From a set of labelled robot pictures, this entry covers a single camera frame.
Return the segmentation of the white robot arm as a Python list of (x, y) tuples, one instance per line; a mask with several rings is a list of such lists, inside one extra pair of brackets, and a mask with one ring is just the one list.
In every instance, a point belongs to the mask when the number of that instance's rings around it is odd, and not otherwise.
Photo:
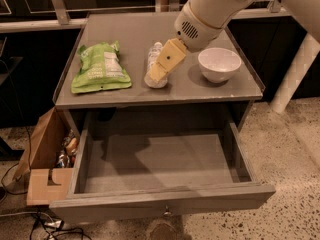
[[(161, 83), (184, 60), (188, 51), (208, 46), (234, 15), (255, 1), (188, 0), (174, 22), (176, 37), (165, 43), (147, 70), (146, 83), (150, 86)], [(320, 52), (320, 0), (271, 0), (268, 10), (272, 13), (286, 11), (307, 31), (271, 102), (273, 111), (281, 113)]]

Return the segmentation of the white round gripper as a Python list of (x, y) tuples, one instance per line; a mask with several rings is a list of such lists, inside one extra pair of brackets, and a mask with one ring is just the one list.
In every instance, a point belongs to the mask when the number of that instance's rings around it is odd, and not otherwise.
[(217, 4), (196, 4), (189, 0), (174, 23), (177, 38), (165, 43), (148, 71), (151, 80), (159, 83), (165, 79), (184, 60), (187, 48), (197, 51), (208, 46), (220, 35), (227, 18)]

